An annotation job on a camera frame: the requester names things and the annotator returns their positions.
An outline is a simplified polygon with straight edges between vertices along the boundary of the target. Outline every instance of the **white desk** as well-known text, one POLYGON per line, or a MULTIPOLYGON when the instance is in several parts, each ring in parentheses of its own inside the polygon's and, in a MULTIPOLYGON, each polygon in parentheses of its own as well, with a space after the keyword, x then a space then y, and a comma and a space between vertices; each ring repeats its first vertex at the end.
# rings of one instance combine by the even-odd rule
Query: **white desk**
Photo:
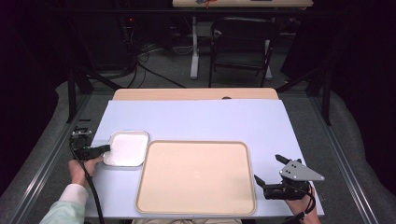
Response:
MULTIPOLYGON (((312 7, 312 0, 272 0, 272 1, 251 1, 251 0, 217 0, 210 2, 211 7, 312 7)), ((195 0, 173 0, 173 7, 205 7, 205 4, 197 4, 195 0)), ((197 46, 197 21, 192 17, 192 61, 191 79, 198 78, 199 51, 197 46)), ((267 78, 271 78, 271 70, 268 69, 267 78)))
MULTIPOLYGON (((155 91, 156 98, 144 100, 144 92, 137 91, 135 100, 127 99, 121 94, 110 101, 100 126, 92 142, 93 146, 106 144, 109 136, 119 130, 143 130, 153 140, 214 140, 242 141, 247 144, 251 158, 252 173, 261 177, 268 184, 279 183, 278 172, 284 165, 275 159, 275 154, 290 159, 303 159, 289 117, 280 100, 273 97, 274 91, 268 89, 194 89, 169 90, 171 93, 162 96, 167 90, 155 91), (218 96, 231 96, 232 100, 197 100, 216 99, 218 96), (269 93, 272 99, 265 98, 269 93)), ((99 164, 93 182, 98 191, 104 217, 109 218, 225 218, 225 216, 194 216, 141 214, 135 209, 135 196, 138 190, 142 166, 111 167, 99 164)), ((285 217, 290 210, 280 200, 265 200, 262 189, 254 184, 256 211, 249 217, 285 217)), ((324 215, 319 200, 318 214, 324 215)), ((96 207, 91 196, 86 206, 87 217, 97 217, 96 207)))

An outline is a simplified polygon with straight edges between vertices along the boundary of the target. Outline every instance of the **white sleeve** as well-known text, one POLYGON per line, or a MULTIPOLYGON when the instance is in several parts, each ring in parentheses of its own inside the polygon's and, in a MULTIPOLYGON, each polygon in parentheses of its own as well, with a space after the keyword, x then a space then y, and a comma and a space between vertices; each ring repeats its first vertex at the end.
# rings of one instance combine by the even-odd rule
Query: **white sleeve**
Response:
POLYGON ((88 200, 88 191, 79 184, 69 184, 59 199, 60 202, 78 203, 85 206, 88 200))

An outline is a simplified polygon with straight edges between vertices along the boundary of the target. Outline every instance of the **chair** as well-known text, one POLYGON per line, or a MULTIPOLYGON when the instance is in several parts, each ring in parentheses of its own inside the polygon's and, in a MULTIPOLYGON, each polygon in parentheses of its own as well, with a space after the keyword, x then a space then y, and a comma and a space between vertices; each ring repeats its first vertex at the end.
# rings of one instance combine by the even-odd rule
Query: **chair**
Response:
POLYGON ((272 40, 277 34, 275 24, 264 19, 223 17, 214 21, 209 88, 217 67, 257 71, 256 76, 262 73, 262 87, 273 50, 272 40))

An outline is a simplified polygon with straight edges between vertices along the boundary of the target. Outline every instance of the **person's arm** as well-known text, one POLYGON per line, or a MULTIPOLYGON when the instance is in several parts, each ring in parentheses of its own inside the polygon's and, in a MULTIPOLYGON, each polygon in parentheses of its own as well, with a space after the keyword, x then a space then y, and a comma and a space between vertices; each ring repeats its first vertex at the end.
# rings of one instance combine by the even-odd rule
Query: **person's arm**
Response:
MULTIPOLYGON (((103 157, 84 162, 85 169, 90 176, 95 174, 95 164, 103 157)), ((85 203, 88 200, 87 180, 84 170, 75 160, 69 162, 69 172, 72 183, 68 185, 58 202, 54 203, 40 223, 83 223, 85 217, 85 203)))
MULTIPOLYGON (((310 193, 315 196, 315 189, 311 188, 310 193)), ((294 214, 297 215, 301 212, 303 212, 306 207, 308 206, 311 198, 308 195, 305 195, 301 200, 286 200, 286 204, 289 206, 290 211, 294 214)), ((318 212, 317 212, 317 207, 315 208, 308 214, 306 214, 302 219, 300 219, 300 223, 302 224, 320 224, 320 220, 318 218, 318 212)))

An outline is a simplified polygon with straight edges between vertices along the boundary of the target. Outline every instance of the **tan serving tray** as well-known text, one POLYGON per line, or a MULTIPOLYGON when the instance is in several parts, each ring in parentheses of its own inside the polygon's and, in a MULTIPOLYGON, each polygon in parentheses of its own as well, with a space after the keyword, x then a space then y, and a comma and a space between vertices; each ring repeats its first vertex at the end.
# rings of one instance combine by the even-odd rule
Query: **tan serving tray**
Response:
POLYGON ((242 142, 151 142, 136 209, 159 214, 252 214, 256 201, 247 146, 242 142))

